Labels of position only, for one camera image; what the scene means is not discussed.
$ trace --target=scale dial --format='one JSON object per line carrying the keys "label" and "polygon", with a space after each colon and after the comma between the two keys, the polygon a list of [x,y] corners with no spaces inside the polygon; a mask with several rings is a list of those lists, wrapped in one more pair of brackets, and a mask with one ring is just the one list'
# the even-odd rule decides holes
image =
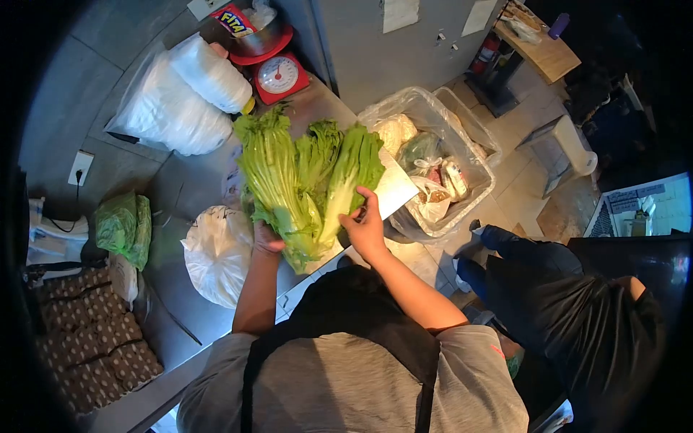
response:
{"label": "scale dial", "polygon": [[296,84],[299,67],[290,58],[278,56],[265,62],[258,72],[258,83],[271,94],[282,94]]}

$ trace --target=brown cloth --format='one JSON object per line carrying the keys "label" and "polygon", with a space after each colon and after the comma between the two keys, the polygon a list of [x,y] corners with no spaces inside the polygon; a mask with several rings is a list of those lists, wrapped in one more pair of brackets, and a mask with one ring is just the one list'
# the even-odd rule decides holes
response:
{"label": "brown cloth", "polygon": [[37,295],[49,330],[37,347],[75,414],[104,407],[164,372],[113,291],[108,267],[46,280]]}

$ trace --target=red fire extinguisher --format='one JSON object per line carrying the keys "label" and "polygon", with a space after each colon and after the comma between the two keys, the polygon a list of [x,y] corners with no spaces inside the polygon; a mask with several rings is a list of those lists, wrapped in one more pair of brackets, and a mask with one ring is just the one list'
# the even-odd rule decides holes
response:
{"label": "red fire extinguisher", "polygon": [[470,69],[475,75],[481,75],[486,71],[486,67],[493,59],[493,54],[495,54],[499,46],[500,38],[498,38],[494,32],[489,32],[489,35],[484,39],[484,43],[481,44],[479,55],[477,55],[470,66]]}

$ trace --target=food container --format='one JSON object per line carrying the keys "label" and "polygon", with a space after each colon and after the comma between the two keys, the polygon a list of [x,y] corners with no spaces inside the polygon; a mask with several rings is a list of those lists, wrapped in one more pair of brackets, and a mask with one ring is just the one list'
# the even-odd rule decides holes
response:
{"label": "food container", "polygon": [[269,53],[281,39],[281,20],[275,17],[270,23],[249,35],[230,37],[229,52],[241,57],[257,57]]}
{"label": "food container", "polygon": [[474,209],[495,186],[495,176],[486,161],[474,150],[473,142],[453,113],[433,94],[420,87],[407,87],[366,107],[358,120],[372,130],[377,122],[395,114],[405,114],[420,131],[432,132],[440,138],[444,157],[452,157],[468,184],[464,199],[451,203],[445,217],[435,222],[426,220],[416,203],[410,200],[389,217],[392,226],[406,238],[423,244],[437,244],[450,239],[462,227],[462,219]]}
{"label": "food container", "polygon": [[462,127],[462,131],[469,135],[469,139],[482,147],[479,156],[486,161],[489,167],[495,167],[502,161],[502,151],[495,137],[486,129],[479,118],[469,109],[457,95],[447,87],[440,87],[433,95],[453,114],[453,119]]}

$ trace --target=hand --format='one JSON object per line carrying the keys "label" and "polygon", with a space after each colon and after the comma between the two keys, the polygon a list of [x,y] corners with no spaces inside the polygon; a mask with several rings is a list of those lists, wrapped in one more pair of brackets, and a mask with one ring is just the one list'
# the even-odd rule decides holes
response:
{"label": "hand", "polygon": [[611,281],[611,287],[621,286],[631,293],[634,301],[640,298],[640,295],[645,291],[645,286],[642,281],[631,275],[621,276]]}
{"label": "hand", "polygon": [[284,241],[264,221],[255,223],[255,245],[253,250],[262,254],[276,255],[286,246]]}
{"label": "hand", "polygon": [[378,196],[364,186],[357,186],[356,192],[366,199],[365,214],[360,222],[356,218],[361,214],[361,209],[356,209],[351,215],[339,215],[340,224],[346,229],[356,252],[373,264],[378,257],[389,254],[383,238],[383,219],[378,209]]}

